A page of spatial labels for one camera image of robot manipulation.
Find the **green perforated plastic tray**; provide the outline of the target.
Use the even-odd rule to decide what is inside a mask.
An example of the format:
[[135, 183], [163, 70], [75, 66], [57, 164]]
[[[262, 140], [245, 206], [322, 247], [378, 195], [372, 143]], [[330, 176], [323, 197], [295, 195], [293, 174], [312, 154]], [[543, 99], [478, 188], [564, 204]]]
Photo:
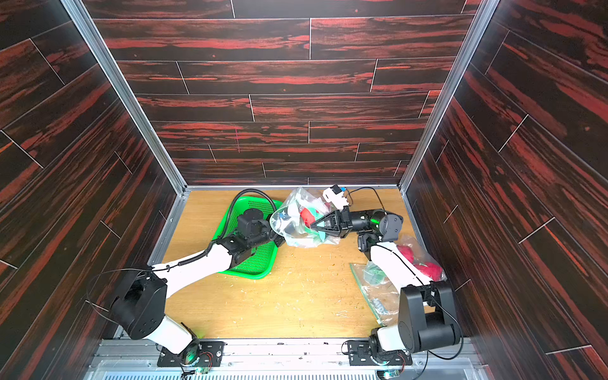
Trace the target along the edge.
[[235, 196], [212, 239], [228, 244], [234, 255], [225, 275], [260, 280], [271, 272], [284, 239], [271, 228], [270, 217], [281, 205], [252, 188]]

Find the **clear zip-top bag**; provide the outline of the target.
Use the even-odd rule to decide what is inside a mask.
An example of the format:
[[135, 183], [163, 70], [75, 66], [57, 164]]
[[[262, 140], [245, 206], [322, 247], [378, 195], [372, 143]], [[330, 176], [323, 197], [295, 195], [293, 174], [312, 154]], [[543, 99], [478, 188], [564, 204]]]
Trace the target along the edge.
[[382, 243], [380, 247], [373, 248], [370, 251], [372, 259], [367, 264], [350, 264], [359, 290], [380, 326], [397, 323], [402, 288], [432, 283], [424, 283], [416, 276], [397, 245], [415, 245], [432, 257], [414, 237], [403, 235], [396, 242]]
[[310, 228], [312, 223], [335, 210], [318, 190], [310, 193], [305, 188], [298, 187], [272, 214], [270, 226], [291, 247], [308, 249], [320, 245], [338, 245], [338, 237]]

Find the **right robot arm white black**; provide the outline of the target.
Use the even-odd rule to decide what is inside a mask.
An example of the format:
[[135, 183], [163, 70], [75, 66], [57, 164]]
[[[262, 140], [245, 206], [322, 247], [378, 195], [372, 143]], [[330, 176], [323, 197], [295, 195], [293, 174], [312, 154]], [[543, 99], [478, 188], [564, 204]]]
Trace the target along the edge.
[[310, 223], [313, 231], [344, 238], [357, 234], [357, 245], [378, 266], [399, 292], [397, 322], [374, 329], [369, 337], [370, 357], [384, 364], [399, 354], [412, 354], [452, 345], [462, 347], [462, 328], [456, 318], [453, 291], [442, 279], [422, 268], [435, 268], [435, 261], [407, 253], [397, 243], [403, 218], [382, 209], [352, 212], [348, 207]]

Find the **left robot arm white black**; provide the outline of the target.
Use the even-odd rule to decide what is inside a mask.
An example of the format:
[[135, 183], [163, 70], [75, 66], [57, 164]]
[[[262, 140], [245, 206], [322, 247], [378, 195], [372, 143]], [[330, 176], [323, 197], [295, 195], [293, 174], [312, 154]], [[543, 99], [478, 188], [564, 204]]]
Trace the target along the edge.
[[280, 247], [284, 242], [284, 237], [261, 223], [252, 234], [237, 230], [214, 240], [199, 253], [138, 269], [118, 286], [109, 309], [110, 318], [131, 339], [151, 340], [175, 355], [185, 356], [196, 347], [198, 339], [166, 315], [166, 300], [193, 283], [238, 266], [261, 245], [272, 243]]

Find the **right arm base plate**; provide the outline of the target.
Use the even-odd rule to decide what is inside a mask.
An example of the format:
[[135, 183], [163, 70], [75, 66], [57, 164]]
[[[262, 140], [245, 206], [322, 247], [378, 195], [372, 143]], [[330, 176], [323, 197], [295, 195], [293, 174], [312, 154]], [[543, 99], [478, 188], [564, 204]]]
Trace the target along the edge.
[[368, 339], [346, 340], [340, 352], [348, 357], [351, 366], [411, 366], [413, 360], [410, 354], [396, 350], [385, 351], [379, 344], [371, 343]]

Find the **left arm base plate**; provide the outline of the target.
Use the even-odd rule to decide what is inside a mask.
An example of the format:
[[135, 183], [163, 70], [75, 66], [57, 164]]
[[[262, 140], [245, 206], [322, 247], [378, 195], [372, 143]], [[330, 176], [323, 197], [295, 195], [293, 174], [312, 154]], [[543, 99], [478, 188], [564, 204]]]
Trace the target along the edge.
[[221, 365], [226, 343], [221, 340], [198, 340], [180, 354], [162, 348], [158, 358], [159, 367], [212, 368]]

